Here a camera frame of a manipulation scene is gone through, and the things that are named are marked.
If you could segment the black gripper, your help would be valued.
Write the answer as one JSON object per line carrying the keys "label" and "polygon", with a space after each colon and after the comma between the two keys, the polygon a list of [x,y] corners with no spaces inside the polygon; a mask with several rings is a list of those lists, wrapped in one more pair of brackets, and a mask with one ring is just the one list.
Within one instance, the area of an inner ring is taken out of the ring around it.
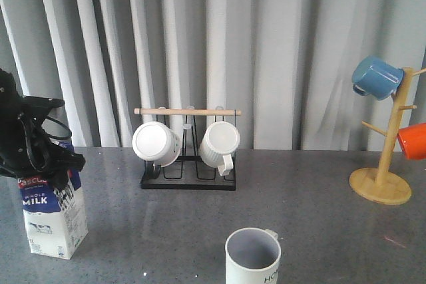
{"label": "black gripper", "polygon": [[81,187],[79,172],[85,158],[54,144],[57,136],[48,134],[43,123],[50,120],[67,128],[62,122],[51,118],[50,112],[64,107],[58,98],[21,96],[13,75],[1,71],[1,174],[12,178],[42,175],[49,178],[53,189],[63,190],[71,181],[74,190]]}

